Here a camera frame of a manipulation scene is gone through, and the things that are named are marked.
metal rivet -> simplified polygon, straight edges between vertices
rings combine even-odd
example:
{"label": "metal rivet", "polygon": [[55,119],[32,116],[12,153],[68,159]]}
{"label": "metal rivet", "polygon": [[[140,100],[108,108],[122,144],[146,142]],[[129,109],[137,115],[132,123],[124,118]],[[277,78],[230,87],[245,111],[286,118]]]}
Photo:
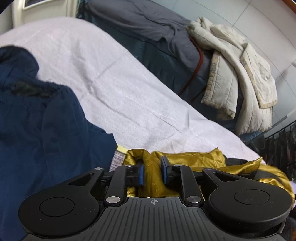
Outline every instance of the metal rivet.
{"label": "metal rivet", "polygon": [[118,203],[120,201],[120,198],[117,196],[111,196],[106,198],[106,202],[108,203]]}
{"label": "metal rivet", "polygon": [[189,196],[187,201],[191,203],[199,203],[202,199],[199,196]]}

wooden frame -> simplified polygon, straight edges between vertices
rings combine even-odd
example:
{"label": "wooden frame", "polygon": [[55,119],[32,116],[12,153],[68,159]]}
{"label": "wooden frame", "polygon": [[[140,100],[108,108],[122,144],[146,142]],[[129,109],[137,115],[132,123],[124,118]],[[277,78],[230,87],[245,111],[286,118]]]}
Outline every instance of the wooden frame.
{"label": "wooden frame", "polygon": [[294,13],[296,13],[296,2],[293,0],[282,0],[289,8],[292,9]]}

black metal rack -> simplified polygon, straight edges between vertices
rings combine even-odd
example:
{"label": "black metal rack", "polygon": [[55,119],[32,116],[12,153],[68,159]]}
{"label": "black metal rack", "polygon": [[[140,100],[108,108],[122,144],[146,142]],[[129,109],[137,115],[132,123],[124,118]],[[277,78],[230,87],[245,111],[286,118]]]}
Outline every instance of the black metal rack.
{"label": "black metal rack", "polygon": [[265,138],[267,164],[281,169],[287,177],[296,181],[296,121]]}

beige quilted blanket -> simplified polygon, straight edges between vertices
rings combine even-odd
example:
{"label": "beige quilted blanket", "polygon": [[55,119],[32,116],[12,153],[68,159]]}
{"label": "beige quilted blanket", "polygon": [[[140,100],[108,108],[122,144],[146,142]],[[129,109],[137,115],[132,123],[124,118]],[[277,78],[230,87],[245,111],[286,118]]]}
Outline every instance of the beige quilted blanket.
{"label": "beige quilted blanket", "polygon": [[268,62],[231,27],[198,18],[187,30],[199,46],[215,50],[202,102],[219,109],[220,119],[233,119],[240,85],[244,102],[236,134],[271,128],[277,93]]}

white bed sheet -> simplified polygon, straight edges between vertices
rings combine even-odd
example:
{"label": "white bed sheet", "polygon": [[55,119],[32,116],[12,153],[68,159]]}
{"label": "white bed sheet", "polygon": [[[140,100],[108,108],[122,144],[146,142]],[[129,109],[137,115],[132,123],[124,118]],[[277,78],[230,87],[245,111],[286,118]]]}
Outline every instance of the white bed sheet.
{"label": "white bed sheet", "polygon": [[86,118],[127,149],[259,156],[233,133],[207,120],[95,25],[75,18],[32,22],[0,36],[0,46],[28,49],[38,77],[71,87]]}

